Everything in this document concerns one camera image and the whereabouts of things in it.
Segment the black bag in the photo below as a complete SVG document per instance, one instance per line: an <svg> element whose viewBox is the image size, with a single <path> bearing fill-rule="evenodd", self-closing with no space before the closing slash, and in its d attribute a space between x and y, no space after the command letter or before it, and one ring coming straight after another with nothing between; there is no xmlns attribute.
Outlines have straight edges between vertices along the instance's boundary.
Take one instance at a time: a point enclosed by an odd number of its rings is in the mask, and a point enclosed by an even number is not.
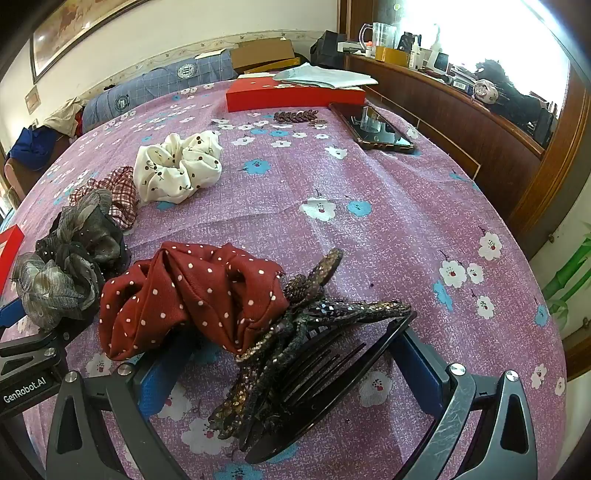
<svg viewBox="0 0 591 480"><path fill-rule="evenodd" d="M325 31L314 44L311 45L311 65L329 69L342 69L345 54L339 52L339 42L346 41L345 34Z"/></svg>

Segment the red polka dot scrunchie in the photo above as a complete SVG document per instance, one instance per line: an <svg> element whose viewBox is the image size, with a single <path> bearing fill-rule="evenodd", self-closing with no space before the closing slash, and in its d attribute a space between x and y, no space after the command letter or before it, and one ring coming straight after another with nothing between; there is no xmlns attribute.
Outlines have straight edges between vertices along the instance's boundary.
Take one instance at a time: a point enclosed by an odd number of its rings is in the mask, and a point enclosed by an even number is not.
<svg viewBox="0 0 591 480"><path fill-rule="evenodd" d="M106 282L100 345L122 361L159 345L178 324L193 323L210 342L238 355L287 311L283 268L231 244L165 242Z"/></svg>

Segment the grey organza scrunchie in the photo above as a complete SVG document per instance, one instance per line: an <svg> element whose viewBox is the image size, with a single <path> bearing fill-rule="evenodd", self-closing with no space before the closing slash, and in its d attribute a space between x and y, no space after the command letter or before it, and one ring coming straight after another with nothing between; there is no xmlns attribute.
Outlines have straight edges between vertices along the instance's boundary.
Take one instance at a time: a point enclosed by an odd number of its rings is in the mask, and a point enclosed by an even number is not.
<svg viewBox="0 0 591 480"><path fill-rule="evenodd" d="M109 214L111 192L98 189L61 210L33 252L17 257L12 281L29 320L41 331L63 319L91 320L107 280L129 266L121 228Z"/></svg>

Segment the red tray box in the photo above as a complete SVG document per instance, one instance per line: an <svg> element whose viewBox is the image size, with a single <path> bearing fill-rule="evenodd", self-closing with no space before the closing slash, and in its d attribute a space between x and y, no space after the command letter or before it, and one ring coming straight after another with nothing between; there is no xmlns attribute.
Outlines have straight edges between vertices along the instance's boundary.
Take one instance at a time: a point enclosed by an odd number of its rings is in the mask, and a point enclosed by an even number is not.
<svg viewBox="0 0 591 480"><path fill-rule="evenodd" d="M18 225L14 225L0 234L0 293L4 290L23 239L24 233Z"/></svg>

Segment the red box lid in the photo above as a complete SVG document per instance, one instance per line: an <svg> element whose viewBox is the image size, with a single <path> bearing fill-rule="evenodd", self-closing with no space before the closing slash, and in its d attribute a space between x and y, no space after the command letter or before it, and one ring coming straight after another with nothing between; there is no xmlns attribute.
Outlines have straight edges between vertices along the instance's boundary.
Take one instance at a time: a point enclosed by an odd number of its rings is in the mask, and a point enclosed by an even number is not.
<svg viewBox="0 0 591 480"><path fill-rule="evenodd" d="M363 105L360 88L332 89L274 81L271 77L238 78L226 91L229 112L280 107L328 107L332 103Z"/></svg>

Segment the dark red hair clip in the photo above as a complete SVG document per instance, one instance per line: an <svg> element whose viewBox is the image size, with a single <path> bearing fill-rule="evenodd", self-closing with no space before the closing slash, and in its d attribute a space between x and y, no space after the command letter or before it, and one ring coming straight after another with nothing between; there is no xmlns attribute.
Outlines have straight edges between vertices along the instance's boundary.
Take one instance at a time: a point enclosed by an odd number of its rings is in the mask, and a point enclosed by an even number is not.
<svg viewBox="0 0 591 480"><path fill-rule="evenodd" d="M273 120L278 125L308 124L311 126L324 125L325 119L318 117L318 110L279 111L273 114Z"/></svg>

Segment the brown cardboard box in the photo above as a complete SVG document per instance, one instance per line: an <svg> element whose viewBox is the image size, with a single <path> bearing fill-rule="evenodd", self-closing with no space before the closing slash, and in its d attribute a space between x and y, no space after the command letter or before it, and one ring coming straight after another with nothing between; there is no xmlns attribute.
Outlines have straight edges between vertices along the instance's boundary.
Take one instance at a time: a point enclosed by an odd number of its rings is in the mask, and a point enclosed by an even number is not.
<svg viewBox="0 0 591 480"><path fill-rule="evenodd" d="M301 64L290 40L269 38L239 43L230 50L233 70L242 73L259 73L283 70Z"/></svg>

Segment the purple floral bedspread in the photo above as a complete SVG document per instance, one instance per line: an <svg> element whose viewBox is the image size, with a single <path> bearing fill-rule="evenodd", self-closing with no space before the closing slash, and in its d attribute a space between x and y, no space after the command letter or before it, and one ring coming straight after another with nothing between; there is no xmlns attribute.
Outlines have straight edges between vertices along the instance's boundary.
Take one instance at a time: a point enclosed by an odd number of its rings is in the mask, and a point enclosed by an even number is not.
<svg viewBox="0 0 591 480"><path fill-rule="evenodd" d="M538 475L551 478L566 418L562 343L528 261L474 181L416 131L412 155L366 151L329 110L320 125L283 127L269 110L229 113L226 90L219 82L170 94L79 138L14 214L23 250L48 233L76 187L132 164L141 146L217 131L221 179L181 204L142 206L125 240L133 259L166 241L232 244L294 275L341 248L329 293L404 299L418 313L414 330L447 361L478 375L518 373ZM209 346L151 419L193 479L390 479L431 422L383 358L294 447L250 466L206 425L233 380L231 355Z"/></svg>

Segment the clear measuring jug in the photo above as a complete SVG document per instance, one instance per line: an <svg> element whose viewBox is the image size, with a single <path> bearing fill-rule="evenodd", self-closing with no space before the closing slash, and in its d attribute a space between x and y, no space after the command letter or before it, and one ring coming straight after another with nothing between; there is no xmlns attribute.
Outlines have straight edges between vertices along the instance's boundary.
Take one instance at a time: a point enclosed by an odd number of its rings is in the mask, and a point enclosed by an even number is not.
<svg viewBox="0 0 591 480"><path fill-rule="evenodd" d="M372 39L370 42L372 42L373 47L394 47L394 40L396 40L397 34L397 27L395 25L382 22L363 24L359 31L359 42L363 49L368 48L368 40L366 39L366 34L368 32L372 33Z"/></svg>

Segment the blue jacket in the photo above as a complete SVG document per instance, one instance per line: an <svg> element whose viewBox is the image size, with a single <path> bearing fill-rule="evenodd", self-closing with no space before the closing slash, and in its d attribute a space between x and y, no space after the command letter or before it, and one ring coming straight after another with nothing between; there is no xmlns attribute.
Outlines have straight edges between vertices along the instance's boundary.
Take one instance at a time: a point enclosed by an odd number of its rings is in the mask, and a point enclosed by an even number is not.
<svg viewBox="0 0 591 480"><path fill-rule="evenodd" d="M9 157L32 171L42 170L52 155L58 137L57 131L44 125L23 128L9 151Z"/></svg>

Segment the red plaid scrunchie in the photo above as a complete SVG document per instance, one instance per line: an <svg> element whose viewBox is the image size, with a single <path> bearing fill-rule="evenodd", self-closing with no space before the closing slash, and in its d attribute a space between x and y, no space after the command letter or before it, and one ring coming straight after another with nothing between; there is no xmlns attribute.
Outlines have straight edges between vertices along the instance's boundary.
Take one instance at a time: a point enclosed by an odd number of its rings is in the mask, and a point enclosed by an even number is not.
<svg viewBox="0 0 591 480"><path fill-rule="evenodd" d="M122 231L130 230L136 220L139 204L137 188L133 182L133 167L118 167L104 178L90 178L71 192L68 197L69 205L76 205L94 190L107 190L111 193L108 214Z"/></svg>

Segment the framed wall picture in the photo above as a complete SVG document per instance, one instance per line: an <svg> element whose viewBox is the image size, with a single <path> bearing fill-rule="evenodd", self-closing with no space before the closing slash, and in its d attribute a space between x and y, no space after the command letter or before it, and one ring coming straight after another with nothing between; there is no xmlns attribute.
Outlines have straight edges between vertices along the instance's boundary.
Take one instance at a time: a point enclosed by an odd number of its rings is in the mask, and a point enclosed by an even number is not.
<svg viewBox="0 0 591 480"><path fill-rule="evenodd" d="M146 0L68 0L34 30L29 41L33 83L94 30Z"/></svg>

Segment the sequined black hair claw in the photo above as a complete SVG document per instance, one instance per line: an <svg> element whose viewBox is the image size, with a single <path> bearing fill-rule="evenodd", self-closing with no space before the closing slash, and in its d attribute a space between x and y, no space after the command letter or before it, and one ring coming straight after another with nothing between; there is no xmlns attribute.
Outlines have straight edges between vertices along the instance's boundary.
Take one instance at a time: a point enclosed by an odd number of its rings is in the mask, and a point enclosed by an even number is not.
<svg viewBox="0 0 591 480"><path fill-rule="evenodd" d="M402 300L325 294L343 255L329 250L310 273L287 281L286 313L236 358L238 378L208 418L250 464L280 454L324 419L417 316Z"/></svg>

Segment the wooden headboard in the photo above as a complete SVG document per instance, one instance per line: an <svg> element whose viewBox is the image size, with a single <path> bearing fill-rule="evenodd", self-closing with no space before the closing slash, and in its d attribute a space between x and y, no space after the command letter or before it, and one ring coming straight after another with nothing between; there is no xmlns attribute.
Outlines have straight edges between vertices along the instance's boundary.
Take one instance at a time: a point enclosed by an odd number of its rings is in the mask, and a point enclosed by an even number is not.
<svg viewBox="0 0 591 480"><path fill-rule="evenodd" d="M589 170L590 93L576 73L548 146L436 80L407 68L349 55L346 69L377 79L368 97L415 126L476 181L527 258L546 243L580 193Z"/></svg>

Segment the folded white paper sheets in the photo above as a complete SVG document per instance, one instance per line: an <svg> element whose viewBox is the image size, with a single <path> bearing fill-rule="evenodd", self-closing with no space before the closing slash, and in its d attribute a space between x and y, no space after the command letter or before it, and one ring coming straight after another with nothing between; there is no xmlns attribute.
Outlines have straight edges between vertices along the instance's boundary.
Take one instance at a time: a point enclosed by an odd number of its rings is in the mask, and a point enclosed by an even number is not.
<svg viewBox="0 0 591 480"><path fill-rule="evenodd" d="M348 70L327 69L312 66L310 63L283 70L273 76L276 82L311 85L322 88L346 89L377 85L378 81L372 76Z"/></svg>

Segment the white cherry print scrunchie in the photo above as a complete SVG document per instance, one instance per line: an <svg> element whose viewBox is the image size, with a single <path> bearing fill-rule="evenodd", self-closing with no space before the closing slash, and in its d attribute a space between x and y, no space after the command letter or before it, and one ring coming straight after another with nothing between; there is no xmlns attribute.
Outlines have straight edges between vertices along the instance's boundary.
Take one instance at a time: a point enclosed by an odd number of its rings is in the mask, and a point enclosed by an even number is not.
<svg viewBox="0 0 591 480"><path fill-rule="evenodd" d="M133 167L133 182L142 203L180 204L221 178L217 132L206 130L181 138L169 134L162 143L141 146Z"/></svg>

